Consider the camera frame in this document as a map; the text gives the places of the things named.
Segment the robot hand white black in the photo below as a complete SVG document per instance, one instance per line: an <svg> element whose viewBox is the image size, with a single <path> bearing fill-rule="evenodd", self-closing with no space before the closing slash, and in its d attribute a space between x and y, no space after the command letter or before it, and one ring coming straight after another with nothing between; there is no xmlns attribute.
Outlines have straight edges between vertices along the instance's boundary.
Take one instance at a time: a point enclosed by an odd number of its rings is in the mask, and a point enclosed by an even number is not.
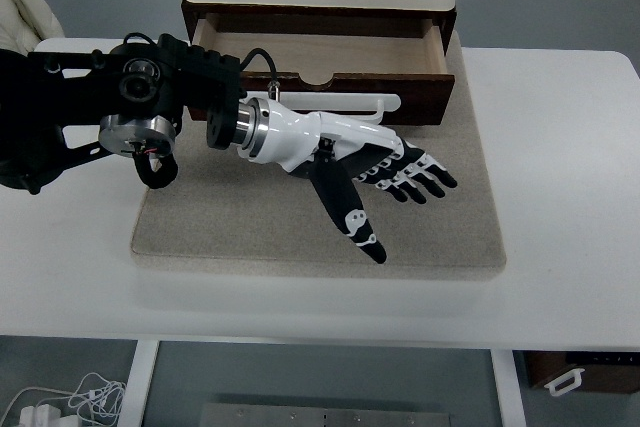
<svg viewBox="0 0 640 427"><path fill-rule="evenodd" d="M272 99L252 98L247 107L238 154L308 179L336 228L379 264L386 252L353 182L418 204L457 186L444 166L390 128L323 111L299 114Z"/></svg>

